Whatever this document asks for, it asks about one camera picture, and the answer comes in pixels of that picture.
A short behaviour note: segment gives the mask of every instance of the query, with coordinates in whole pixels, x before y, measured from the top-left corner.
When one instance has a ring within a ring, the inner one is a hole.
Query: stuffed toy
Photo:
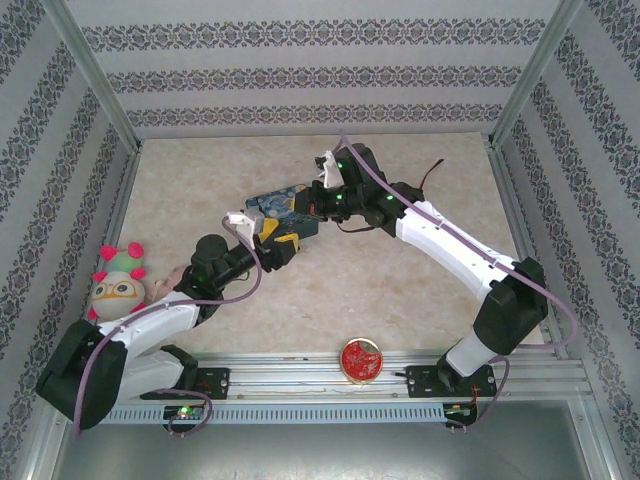
[[[89,320],[116,320],[145,307],[145,287],[140,280],[147,274],[142,266],[144,248],[132,242],[127,250],[108,245],[100,249],[105,260],[102,272],[93,275],[97,283],[91,294]]]

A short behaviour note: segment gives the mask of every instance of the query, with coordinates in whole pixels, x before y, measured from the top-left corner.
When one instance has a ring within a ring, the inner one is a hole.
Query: red wire
[[[433,169],[435,169],[438,165],[440,165],[442,162],[444,162],[444,158],[441,158],[440,160],[438,160],[433,167],[431,167],[429,170],[427,170],[427,173],[424,174],[424,177],[422,177],[422,181],[420,182],[420,190],[422,190],[424,188],[424,182],[427,179],[427,177],[429,176],[429,174],[433,171]]]

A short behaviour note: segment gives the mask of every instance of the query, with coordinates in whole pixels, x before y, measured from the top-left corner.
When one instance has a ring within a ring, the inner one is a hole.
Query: red lid
[[[352,382],[368,383],[382,371],[382,353],[371,340],[356,338],[342,349],[340,366]]]

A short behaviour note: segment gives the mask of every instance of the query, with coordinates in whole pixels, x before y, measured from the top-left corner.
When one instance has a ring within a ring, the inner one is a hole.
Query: beige floor
[[[485,244],[515,248],[479,134],[354,136],[390,181],[417,185],[438,158],[427,198]],[[141,242],[147,281],[189,261],[197,240],[222,233],[220,220],[248,197],[310,183],[313,158],[336,137],[148,140],[120,245]],[[347,227],[361,226],[351,220]],[[225,235],[234,245],[235,241]],[[249,288],[236,282],[229,298]],[[346,235],[334,224],[303,241],[284,269],[267,274],[251,298],[166,343],[192,353],[335,351],[352,337],[383,350],[446,349],[470,329],[479,304],[452,274],[382,231]],[[530,341],[541,341],[538,330]]]

